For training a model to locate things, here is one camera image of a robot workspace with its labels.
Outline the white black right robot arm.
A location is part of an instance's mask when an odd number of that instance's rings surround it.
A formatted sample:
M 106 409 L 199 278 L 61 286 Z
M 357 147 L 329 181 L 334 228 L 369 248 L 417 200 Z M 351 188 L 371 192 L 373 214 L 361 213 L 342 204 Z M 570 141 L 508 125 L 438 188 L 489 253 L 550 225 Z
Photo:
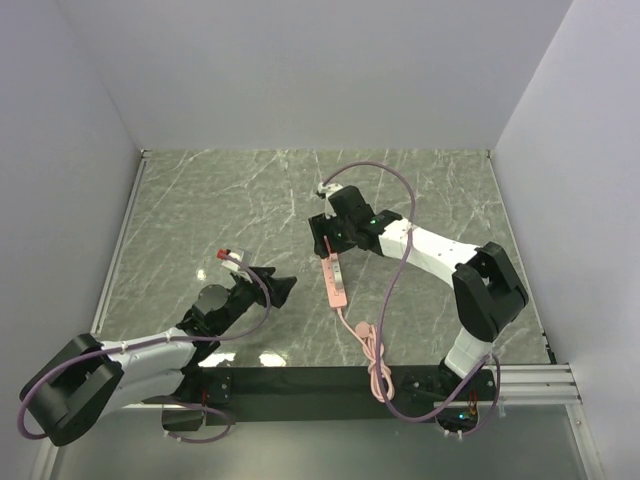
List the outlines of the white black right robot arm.
M 325 212 L 309 219 L 314 252 L 327 258 L 353 248 L 407 262 L 454 292 L 461 324 L 439 374 L 444 395 L 460 399 L 474 386 L 472 368 L 529 303 L 529 295 L 502 246 L 475 246 L 420 228 L 398 213 L 376 214 L 355 186 L 321 185 Z

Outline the red square plug adapter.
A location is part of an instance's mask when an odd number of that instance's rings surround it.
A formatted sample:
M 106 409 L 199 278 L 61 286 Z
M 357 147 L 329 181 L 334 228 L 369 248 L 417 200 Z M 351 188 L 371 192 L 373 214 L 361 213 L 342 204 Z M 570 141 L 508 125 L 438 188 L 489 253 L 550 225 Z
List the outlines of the red square plug adapter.
M 327 250 L 327 258 L 329 258 L 332 255 L 331 245 L 330 245 L 329 239 L 328 239 L 328 237 L 326 235 L 324 235 L 323 238 L 324 238 L 324 245 L 325 245 L 326 250 Z

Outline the pink power strip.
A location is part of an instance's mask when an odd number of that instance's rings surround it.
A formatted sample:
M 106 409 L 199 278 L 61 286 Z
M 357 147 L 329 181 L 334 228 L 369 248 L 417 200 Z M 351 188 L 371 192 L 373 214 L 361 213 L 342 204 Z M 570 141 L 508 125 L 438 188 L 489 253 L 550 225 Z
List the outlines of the pink power strip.
M 338 255 L 331 253 L 327 258 L 321 260 L 321 265 L 330 307 L 333 309 L 344 308 L 348 300 Z

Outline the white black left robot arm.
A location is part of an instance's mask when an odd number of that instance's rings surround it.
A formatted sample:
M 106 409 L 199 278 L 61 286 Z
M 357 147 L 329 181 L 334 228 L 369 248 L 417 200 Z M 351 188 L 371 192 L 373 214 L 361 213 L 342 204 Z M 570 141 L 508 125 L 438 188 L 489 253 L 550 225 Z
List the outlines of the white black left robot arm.
M 125 406 L 160 397 L 188 403 L 201 389 L 201 362 L 234 339 L 234 323 L 254 305 L 281 308 L 297 283 L 256 266 L 232 279 L 230 288 L 204 287 L 183 319 L 161 333 L 119 342 L 74 337 L 20 391 L 19 433 L 65 446 Z

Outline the white square plug adapter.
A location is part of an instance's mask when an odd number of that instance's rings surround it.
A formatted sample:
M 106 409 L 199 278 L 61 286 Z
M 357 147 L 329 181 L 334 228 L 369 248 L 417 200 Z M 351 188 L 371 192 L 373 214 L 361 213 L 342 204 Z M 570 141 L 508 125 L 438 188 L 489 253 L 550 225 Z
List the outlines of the white square plug adapter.
M 344 281 L 341 271 L 341 266 L 339 263 L 338 255 L 333 253 L 331 255 L 331 270 L 334 280 L 334 286 L 336 291 L 341 291 L 344 289 Z

